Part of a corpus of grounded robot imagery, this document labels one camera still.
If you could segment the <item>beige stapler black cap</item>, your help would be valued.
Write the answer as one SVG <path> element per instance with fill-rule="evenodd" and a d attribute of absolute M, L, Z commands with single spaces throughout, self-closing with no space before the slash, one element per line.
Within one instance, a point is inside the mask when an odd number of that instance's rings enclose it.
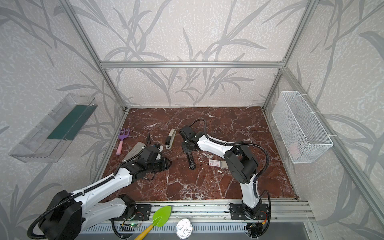
<path fill-rule="evenodd" d="M 170 150 L 172 148 L 175 136 L 176 136 L 176 129 L 171 129 L 165 141 L 167 150 Z"/>

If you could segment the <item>white red staple box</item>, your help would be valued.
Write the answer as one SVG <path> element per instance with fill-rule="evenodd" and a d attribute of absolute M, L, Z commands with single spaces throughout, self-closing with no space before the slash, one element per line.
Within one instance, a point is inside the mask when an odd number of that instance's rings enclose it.
<path fill-rule="evenodd" d="M 209 166 L 212 167 L 220 167 L 223 169 L 228 169 L 228 164 L 225 161 L 218 161 L 218 160 L 209 160 Z"/>

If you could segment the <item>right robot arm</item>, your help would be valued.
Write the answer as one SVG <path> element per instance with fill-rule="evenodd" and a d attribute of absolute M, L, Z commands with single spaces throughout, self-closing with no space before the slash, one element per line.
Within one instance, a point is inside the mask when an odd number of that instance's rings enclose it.
<path fill-rule="evenodd" d="M 183 138 L 182 149 L 187 155 L 189 168 L 194 170 L 194 151 L 205 151 L 225 160 L 233 178 L 241 185 L 243 194 L 242 204 L 249 215 L 259 210 L 262 200 L 258 193 L 258 179 L 269 166 L 269 153 L 261 146 L 244 142 L 225 142 L 211 137 L 207 133 L 207 122 L 204 119 L 197 119 L 180 130 Z M 249 147 L 261 150 L 266 157 L 266 164 L 260 172 L 257 171 L 258 160 Z"/>

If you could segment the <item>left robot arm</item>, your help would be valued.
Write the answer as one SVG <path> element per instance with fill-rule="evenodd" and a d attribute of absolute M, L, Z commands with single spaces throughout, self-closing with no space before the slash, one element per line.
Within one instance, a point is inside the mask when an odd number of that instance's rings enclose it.
<path fill-rule="evenodd" d="M 27 236 L 33 240 L 74 240 L 81 232 L 106 220 L 129 219 L 139 213 L 136 202 L 122 194 L 103 203 L 106 197 L 147 174 L 170 168 L 172 162 L 163 156 L 160 145 L 152 146 L 151 138 L 131 158 L 122 161 L 109 176 L 69 193 L 57 193 L 44 213 L 29 226 Z"/>

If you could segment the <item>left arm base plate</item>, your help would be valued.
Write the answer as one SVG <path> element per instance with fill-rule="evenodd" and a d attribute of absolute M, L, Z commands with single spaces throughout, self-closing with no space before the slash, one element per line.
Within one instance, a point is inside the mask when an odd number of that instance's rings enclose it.
<path fill-rule="evenodd" d="M 123 215 L 119 217 L 119 220 L 148 221 L 151 214 L 151 208 L 152 205 L 149 204 L 128 206 L 123 212 Z"/>

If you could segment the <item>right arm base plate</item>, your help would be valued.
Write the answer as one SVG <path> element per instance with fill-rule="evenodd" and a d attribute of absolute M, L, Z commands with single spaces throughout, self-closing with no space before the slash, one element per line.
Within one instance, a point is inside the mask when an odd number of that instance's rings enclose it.
<path fill-rule="evenodd" d="M 271 218 L 269 205 L 261 201 L 254 208 L 250 208 L 244 203 L 230 203 L 229 210 L 232 220 L 268 221 Z"/>

